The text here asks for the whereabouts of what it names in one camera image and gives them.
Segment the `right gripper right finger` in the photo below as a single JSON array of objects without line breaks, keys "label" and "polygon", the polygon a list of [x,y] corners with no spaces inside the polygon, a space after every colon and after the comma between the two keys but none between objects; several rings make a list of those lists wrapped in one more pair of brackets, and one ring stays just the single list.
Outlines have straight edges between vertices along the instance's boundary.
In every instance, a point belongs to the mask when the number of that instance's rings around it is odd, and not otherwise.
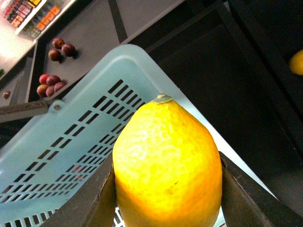
[{"label": "right gripper right finger", "polygon": [[277,200],[222,152],[222,210],[228,227],[301,227],[303,218]]}]

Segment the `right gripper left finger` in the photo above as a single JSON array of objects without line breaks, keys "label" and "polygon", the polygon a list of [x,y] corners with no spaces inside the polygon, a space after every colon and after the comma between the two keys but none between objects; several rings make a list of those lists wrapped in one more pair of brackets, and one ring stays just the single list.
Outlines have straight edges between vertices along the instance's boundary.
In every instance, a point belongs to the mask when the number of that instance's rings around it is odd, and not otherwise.
[{"label": "right gripper left finger", "polygon": [[111,227],[116,208],[112,155],[43,227]]}]

